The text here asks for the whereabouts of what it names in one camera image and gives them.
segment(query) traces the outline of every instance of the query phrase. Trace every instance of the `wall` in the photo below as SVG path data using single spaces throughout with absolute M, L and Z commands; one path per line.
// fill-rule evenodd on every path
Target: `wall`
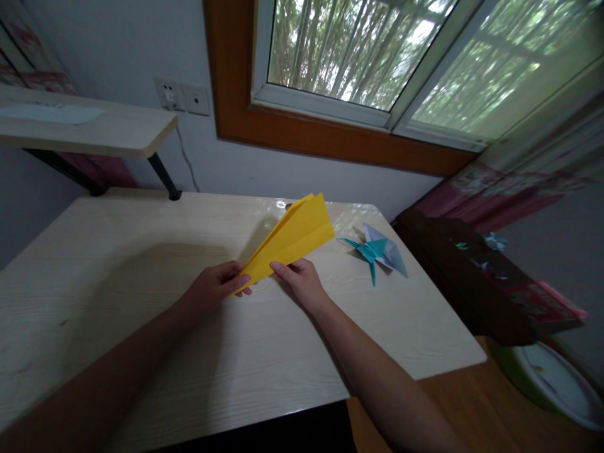
M 200 0 L 23 4 L 84 96 L 159 108 L 155 75 L 210 87 Z M 204 192 L 300 198 L 322 191 L 330 201 L 375 204 L 392 220 L 440 181 L 217 140 L 213 116 L 181 113 L 180 128 Z M 176 186 L 194 190 L 175 133 L 159 155 Z M 147 162 L 127 164 L 141 186 L 161 187 Z
M 531 277 L 548 282 L 590 317 L 585 326 L 555 335 L 604 386 L 604 182 L 565 197 L 498 234 L 505 254 Z
M 83 192 L 20 149 L 0 148 L 0 270 Z

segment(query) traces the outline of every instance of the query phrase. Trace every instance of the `forearm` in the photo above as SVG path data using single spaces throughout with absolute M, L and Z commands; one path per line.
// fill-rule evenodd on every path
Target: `forearm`
M 104 354 L 0 437 L 0 450 L 100 450 L 192 325 L 177 305 Z
M 421 387 L 335 303 L 311 313 L 386 439 L 414 451 L 466 451 Z

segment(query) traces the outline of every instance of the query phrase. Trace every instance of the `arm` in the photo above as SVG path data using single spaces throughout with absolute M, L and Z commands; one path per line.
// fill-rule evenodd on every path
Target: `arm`
M 363 407 L 391 445 L 418 452 L 467 451 L 421 387 L 327 296 L 310 261 L 271 266 L 315 319 Z
M 100 450 L 169 352 L 249 281 L 235 277 L 242 267 L 231 261 L 205 269 L 178 302 L 10 426 L 0 436 L 0 452 Z

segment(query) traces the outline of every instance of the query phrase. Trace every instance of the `teal origami crane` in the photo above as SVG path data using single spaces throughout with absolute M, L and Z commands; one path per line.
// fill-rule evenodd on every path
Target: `teal origami crane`
M 363 258 L 368 261 L 373 286 L 376 285 L 376 261 L 382 263 L 390 269 L 396 269 L 402 275 L 407 277 L 405 263 L 403 262 L 401 254 L 399 253 L 398 247 L 394 241 L 388 239 L 367 223 L 364 223 L 363 227 L 365 229 L 365 237 L 367 238 L 367 242 L 364 244 L 359 244 L 358 242 L 354 242 L 353 240 L 346 238 L 337 239 L 351 244 L 361 255 L 363 255 Z

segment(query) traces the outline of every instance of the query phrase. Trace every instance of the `wall plate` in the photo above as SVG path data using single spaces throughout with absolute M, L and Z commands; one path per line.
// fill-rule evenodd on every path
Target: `wall plate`
M 210 115 L 210 103 L 207 90 L 199 85 L 181 84 L 184 101 L 189 113 Z
M 159 96 L 159 101 L 162 103 L 162 107 L 171 109 L 172 105 L 174 109 L 185 111 L 187 110 L 187 104 L 182 96 L 181 88 L 173 79 L 169 79 L 168 77 L 161 77 L 159 75 L 153 78 L 155 82 L 155 88 L 157 89 L 157 95 Z M 168 99 L 169 96 L 173 96 L 174 100 L 170 101 Z

